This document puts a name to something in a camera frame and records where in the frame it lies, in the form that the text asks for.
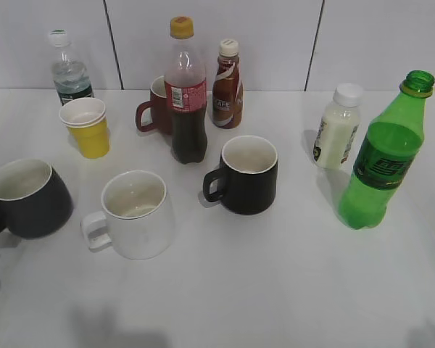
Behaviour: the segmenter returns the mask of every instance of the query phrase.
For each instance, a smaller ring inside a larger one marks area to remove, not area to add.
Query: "green label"
[[[368,137],[364,138],[353,171],[362,183],[375,189],[398,187],[413,163],[414,156],[394,156],[377,150]]]
[[[70,101],[74,99],[79,98],[93,98],[94,97],[94,91],[92,91],[92,86],[87,87],[83,91],[77,92],[77,93],[60,93],[58,92],[59,100],[61,101],[62,105],[65,105],[66,103],[69,103]]]

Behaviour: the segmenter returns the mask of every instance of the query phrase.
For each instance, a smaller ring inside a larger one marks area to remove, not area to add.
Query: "green bottle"
[[[397,98],[369,125],[339,214],[351,228],[375,227],[403,181],[423,143],[426,98],[435,79],[414,70],[401,83]]]

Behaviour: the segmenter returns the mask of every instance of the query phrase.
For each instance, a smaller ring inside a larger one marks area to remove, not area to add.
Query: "bottle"
[[[216,81],[212,88],[212,121],[220,128],[235,128],[241,122],[244,87],[240,78],[239,43],[231,38],[219,45]]]
[[[165,73],[167,108],[173,121],[173,151],[180,163],[201,162],[208,145],[204,131],[206,70],[194,48],[194,23],[188,17],[170,22],[172,62]]]
[[[51,64],[53,82],[62,105],[73,99],[93,97],[92,85],[87,68],[78,58],[64,30],[49,33],[50,44],[57,50]]]
[[[353,83],[341,83],[333,93],[320,121],[312,154],[319,167],[339,169],[348,158],[360,124],[359,105],[363,89]]]
[[[423,143],[424,109],[433,85],[428,72],[411,71],[399,86],[401,93],[370,123],[339,204],[350,227],[375,227],[384,218],[387,202]]]

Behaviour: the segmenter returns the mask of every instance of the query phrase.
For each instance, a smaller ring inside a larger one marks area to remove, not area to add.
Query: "dark liquid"
[[[208,146],[204,131],[206,105],[193,112],[170,110],[173,119],[173,151],[182,164],[201,162]]]

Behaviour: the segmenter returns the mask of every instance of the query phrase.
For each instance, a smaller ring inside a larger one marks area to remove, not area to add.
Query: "paper cup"
[[[99,158],[108,153],[106,107],[100,99],[72,100],[61,108],[59,118],[78,142],[85,158]]]

